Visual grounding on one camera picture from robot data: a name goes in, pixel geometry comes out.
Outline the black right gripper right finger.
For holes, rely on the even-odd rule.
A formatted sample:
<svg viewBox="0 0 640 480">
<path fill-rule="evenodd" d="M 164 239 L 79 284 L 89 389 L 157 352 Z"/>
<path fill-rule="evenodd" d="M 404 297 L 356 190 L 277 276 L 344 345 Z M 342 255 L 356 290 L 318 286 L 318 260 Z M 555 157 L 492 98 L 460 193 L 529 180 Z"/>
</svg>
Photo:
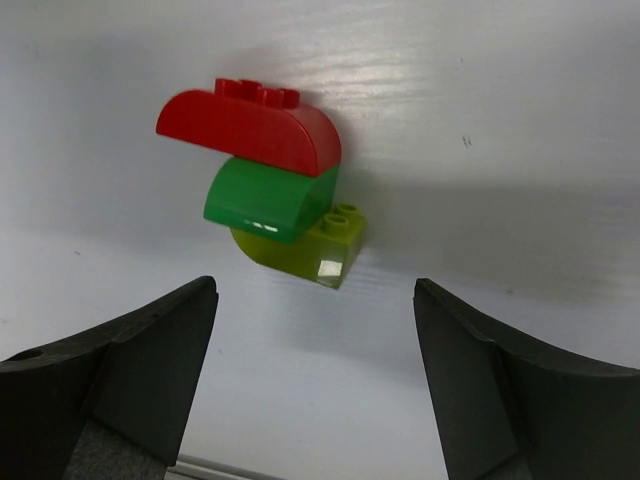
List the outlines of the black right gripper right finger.
<svg viewBox="0 0 640 480">
<path fill-rule="evenodd" d="M 452 479 L 635 479 L 639 373 L 538 340 L 428 279 L 421 356 Z"/>
</svg>

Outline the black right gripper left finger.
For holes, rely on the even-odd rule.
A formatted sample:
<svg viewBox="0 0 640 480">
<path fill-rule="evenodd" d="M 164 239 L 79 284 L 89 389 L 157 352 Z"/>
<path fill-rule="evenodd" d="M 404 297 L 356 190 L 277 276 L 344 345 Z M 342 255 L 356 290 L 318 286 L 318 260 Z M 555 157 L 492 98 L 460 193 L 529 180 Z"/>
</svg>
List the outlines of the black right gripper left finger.
<svg viewBox="0 0 640 480">
<path fill-rule="evenodd" d="M 199 277 L 1 364 L 5 479 L 161 479 L 177 461 L 218 305 Z"/>
</svg>

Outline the lime curved lego brick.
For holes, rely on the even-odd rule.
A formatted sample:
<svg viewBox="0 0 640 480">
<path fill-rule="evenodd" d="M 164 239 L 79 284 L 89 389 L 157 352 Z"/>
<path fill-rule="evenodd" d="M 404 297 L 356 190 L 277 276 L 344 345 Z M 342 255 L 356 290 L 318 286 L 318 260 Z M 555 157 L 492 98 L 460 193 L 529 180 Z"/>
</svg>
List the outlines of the lime curved lego brick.
<svg viewBox="0 0 640 480">
<path fill-rule="evenodd" d="M 239 249 L 255 263 L 338 289 L 364 243 L 367 220 L 338 203 L 291 244 L 233 229 Z"/>
</svg>

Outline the green curved lego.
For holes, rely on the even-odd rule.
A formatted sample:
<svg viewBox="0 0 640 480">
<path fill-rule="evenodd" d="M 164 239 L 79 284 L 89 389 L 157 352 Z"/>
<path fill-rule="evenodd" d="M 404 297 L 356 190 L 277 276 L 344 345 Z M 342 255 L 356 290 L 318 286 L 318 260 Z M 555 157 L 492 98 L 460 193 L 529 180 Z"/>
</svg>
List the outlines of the green curved lego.
<svg viewBox="0 0 640 480">
<path fill-rule="evenodd" d="M 340 168 L 317 177 L 232 157 L 215 175 L 203 217 L 276 242 L 294 242 L 332 205 Z"/>
</svg>

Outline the red curved lego brick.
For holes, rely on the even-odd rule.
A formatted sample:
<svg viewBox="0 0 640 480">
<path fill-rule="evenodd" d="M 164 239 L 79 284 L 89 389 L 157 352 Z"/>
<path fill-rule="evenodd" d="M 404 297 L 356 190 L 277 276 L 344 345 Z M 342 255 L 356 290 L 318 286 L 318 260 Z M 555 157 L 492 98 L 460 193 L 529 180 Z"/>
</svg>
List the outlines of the red curved lego brick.
<svg viewBox="0 0 640 480">
<path fill-rule="evenodd" d="M 217 78 L 211 90 L 175 95 L 156 133 L 309 177 L 342 158 L 334 123 L 299 91 L 246 79 Z"/>
</svg>

